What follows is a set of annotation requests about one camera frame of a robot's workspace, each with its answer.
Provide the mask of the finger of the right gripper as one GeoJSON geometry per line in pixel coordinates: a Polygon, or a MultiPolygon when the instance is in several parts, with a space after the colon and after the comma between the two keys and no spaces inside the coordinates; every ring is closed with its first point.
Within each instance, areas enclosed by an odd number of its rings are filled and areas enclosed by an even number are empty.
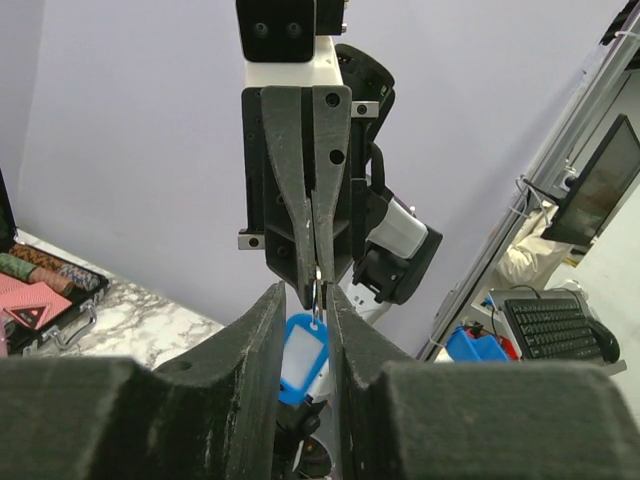
{"type": "Polygon", "coordinates": [[[349,264],[344,175],[351,127],[352,92],[347,86],[312,88],[315,188],[312,218],[316,263],[324,285],[335,283],[349,264]]]}
{"type": "Polygon", "coordinates": [[[301,87],[268,86],[261,91],[261,110],[271,169],[282,195],[295,245],[296,293],[303,307],[312,306],[316,250],[312,204],[307,190],[305,142],[310,119],[301,87]]]}

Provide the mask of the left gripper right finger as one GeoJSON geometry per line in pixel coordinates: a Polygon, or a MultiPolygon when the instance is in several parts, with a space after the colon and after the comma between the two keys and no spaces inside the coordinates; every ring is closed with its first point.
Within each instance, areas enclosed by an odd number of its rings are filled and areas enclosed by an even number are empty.
{"type": "Polygon", "coordinates": [[[635,479],[639,431],[579,362],[427,363],[326,290],[336,468],[344,479],[635,479]]]}

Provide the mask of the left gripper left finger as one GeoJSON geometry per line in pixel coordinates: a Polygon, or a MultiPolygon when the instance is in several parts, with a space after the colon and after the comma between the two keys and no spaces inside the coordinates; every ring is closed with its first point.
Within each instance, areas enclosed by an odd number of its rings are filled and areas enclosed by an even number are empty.
{"type": "Polygon", "coordinates": [[[286,292],[150,370],[128,357],[1,363],[5,479],[267,479],[286,292]]]}

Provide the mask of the blue key tag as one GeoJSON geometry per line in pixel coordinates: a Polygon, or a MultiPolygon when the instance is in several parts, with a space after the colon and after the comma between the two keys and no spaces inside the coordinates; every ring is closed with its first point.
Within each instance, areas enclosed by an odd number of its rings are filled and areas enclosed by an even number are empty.
{"type": "Polygon", "coordinates": [[[279,400],[297,406],[325,399],[331,390],[326,324],[299,313],[287,320],[285,334],[279,400]]]}

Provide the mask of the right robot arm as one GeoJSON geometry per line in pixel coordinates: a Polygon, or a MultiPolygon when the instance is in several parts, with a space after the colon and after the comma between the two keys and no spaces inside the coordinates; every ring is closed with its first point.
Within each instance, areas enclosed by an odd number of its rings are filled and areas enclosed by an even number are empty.
{"type": "Polygon", "coordinates": [[[304,62],[245,65],[238,246],[263,251],[316,316],[329,287],[344,283],[358,314],[376,322],[415,293],[442,241],[386,183],[376,136],[394,86],[378,61],[328,37],[304,62]]]}

